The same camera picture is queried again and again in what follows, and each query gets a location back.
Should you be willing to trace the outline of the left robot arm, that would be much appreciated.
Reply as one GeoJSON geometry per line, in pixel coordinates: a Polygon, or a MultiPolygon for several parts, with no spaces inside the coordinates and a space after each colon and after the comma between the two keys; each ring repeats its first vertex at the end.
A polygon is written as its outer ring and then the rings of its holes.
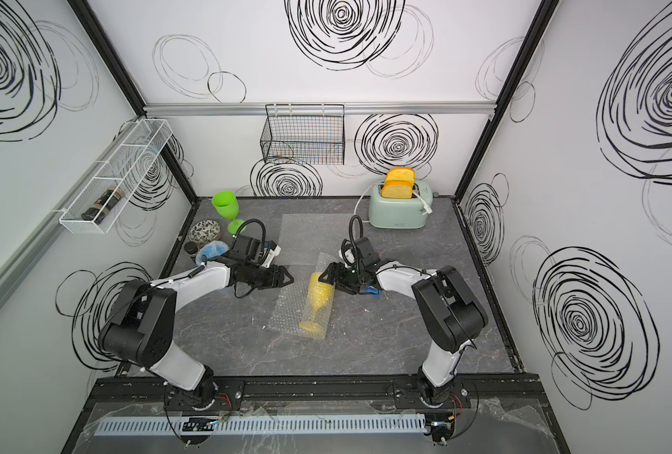
{"type": "Polygon", "coordinates": [[[175,344],[175,316],[201,297],[244,284],[248,291],[280,289],[294,282],[273,264],[281,247],[241,234],[233,247],[194,269],[168,278],[129,281],[121,289],[99,333],[97,346],[120,361],[144,367],[185,392],[207,388],[208,368],[175,344]]]}

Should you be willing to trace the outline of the blue tape dispenser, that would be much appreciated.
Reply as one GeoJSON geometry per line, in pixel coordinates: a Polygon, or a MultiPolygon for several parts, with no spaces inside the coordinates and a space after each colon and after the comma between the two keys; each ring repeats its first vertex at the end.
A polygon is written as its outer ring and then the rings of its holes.
{"type": "Polygon", "coordinates": [[[377,289],[377,288],[375,288],[375,287],[371,287],[371,286],[369,286],[369,287],[365,287],[365,288],[363,289],[363,291],[364,291],[365,294],[373,295],[373,296],[375,296],[375,297],[379,297],[379,295],[381,294],[381,290],[380,290],[380,289],[377,289]]]}

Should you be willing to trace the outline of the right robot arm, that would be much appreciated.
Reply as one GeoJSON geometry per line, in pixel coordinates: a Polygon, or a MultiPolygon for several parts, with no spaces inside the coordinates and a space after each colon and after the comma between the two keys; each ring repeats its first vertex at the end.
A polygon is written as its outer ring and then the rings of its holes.
{"type": "Polygon", "coordinates": [[[451,266],[428,270],[382,259],[368,238],[344,240],[340,257],[318,276],[321,283],[352,295],[386,291],[415,300],[432,339],[416,387],[427,405],[444,402],[462,356],[488,325],[485,309],[462,275],[451,266]]]}

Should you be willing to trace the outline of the yellow plastic wine glass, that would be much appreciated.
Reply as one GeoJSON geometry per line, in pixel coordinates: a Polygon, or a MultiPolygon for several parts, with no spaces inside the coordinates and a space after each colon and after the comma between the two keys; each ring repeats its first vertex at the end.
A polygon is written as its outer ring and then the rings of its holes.
{"type": "Polygon", "coordinates": [[[335,289],[320,280],[321,273],[313,272],[307,288],[307,299],[299,327],[315,339],[326,338],[335,289]]]}

